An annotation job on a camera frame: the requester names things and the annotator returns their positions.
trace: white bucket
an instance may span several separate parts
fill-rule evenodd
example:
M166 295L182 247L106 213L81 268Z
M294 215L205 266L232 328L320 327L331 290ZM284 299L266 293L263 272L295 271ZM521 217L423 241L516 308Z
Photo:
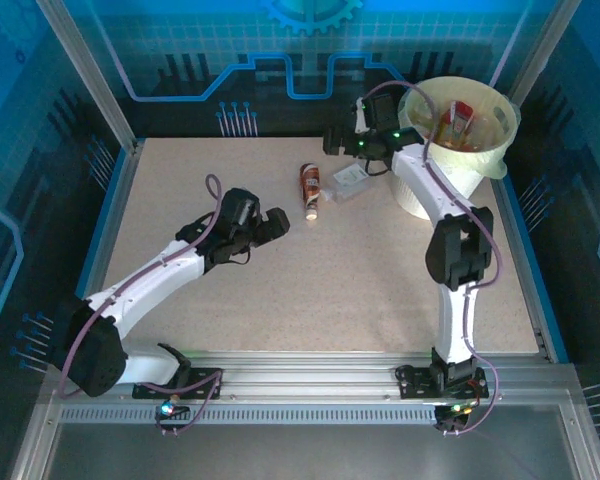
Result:
M447 176L451 184L464 197L469 198L483 177L501 179L507 174L503 162L504 154L513 143L520 123L520 114L507 97L493 88L462 77L438 77L425 80L418 86L436 104L438 115L442 115L454 100L459 100L473 108L474 114L487 119L494 126L493 147L480 152L458 152L432 143L429 155ZM409 90L400 100L398 119L400 127L414 125L414 112L426 111L424 98ZM420 202L411 189L395 175L392 175L391 190L402 208L416 217L428 219Z

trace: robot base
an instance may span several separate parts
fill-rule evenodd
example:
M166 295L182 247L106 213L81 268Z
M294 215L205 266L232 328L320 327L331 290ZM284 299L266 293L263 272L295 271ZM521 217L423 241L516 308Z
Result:
M455 398L456 400L471 400L475 398L489 398L487 380L482 368L476 368L472 376L466 381L440 390L434 381L429 367L416 368L403 365L396 368L396 379L400 388L402 400L421 398Z

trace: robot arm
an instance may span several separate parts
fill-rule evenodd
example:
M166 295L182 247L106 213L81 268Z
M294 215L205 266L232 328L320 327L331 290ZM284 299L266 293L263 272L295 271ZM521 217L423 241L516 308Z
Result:
M94 312L107 305L76 350L68 377L90 396L101 395L119 383L175 382L178 387L186 386L188 361L176 350L160 344L143 349L123 347L122 340L144 315L175 290L217 265L232 262L232 256L250 255L251 248L289 231L283 210L271 209L264 219L258 197L234 188L222 199L218 220L209 235L195 248L187 248L201 237L206 229L204 221L210 216L183 227L158 256L116 285L84 301L74 298L61 305L50 339L49 362L62 369L78 332ZM156 263L155 268L146 268Z
M493 214L476 208L446 179L434 162L425 167L420 135L413 128L401 129L389 95L359 98L354 106L355 128L332 127L325 132L323 150L373 161L400 177L426 210L434 227L425 261L438 284L439 329L429 369L403 366L396 369L402 398L463 398L467 384L483 385L478 395L487 396L484 372L465 343L473 344L473 317L477 290L472 287L484 277L491 262L486 237L451 197L461 201L491 232ZM447 192L433 179L436 175Z
M471 287L482 279L491 255L488 244L480 242L479 230L471 225L466 214L433 181L430 173L422 168L422 154L423 149L419 144L403 147L394 153L391 170L409 185L433 224L434 235L425 260L430 275L438 283L440 299L435 352L447 364L461 364L472 357L463 335L465 297L469 295L470 298L467 332L468 340L473 344L473 313L477 290L471 290ZM493 225L493 216L488 209L476 209L457 192L434 162L431 162L431 168L464 205L475 210L488 225Z

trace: small bottle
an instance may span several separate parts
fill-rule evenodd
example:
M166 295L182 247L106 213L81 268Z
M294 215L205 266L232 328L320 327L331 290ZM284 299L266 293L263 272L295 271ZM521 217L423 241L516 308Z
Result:
M300 187L307 220L318 218L318 197L320 197L320 171L313 163L300 167Z

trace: bracket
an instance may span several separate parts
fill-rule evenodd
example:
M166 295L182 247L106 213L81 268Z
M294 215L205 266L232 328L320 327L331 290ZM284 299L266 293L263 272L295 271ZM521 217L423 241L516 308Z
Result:
M469 384L469 381L462 382L440 391L431 375L428 367L413 367L403 365L395 370L396 380L400 389L400 398L402 400L421 398L455 398L456 400L471 400L476 397L489 398L489 388L487 379L482 368L476 368L473 376L469 380L475 382L475 386Z
M221 368L190 368L189 376L184 383L180 385L176 385L177 379L171 380L166 385L163 385L165 388L175 389L175 388L185 388L188 385L193 385L205 378L213 375L216 372L222 372ZM200 388L196 388L195 390L191 390L190 392L183 393L178 395L181 400L204 400L209 395L209 391L213 387L213 381L208 382L201 386ZM217 400L220 397L220 389L222 388L222 381L216 388L215 392L211 396L211 400ZM133 386L133 393L131 394L132 398L136 400L168 400L171 398L170 393L159 393L150 388L144 387L140 384L135 384Z

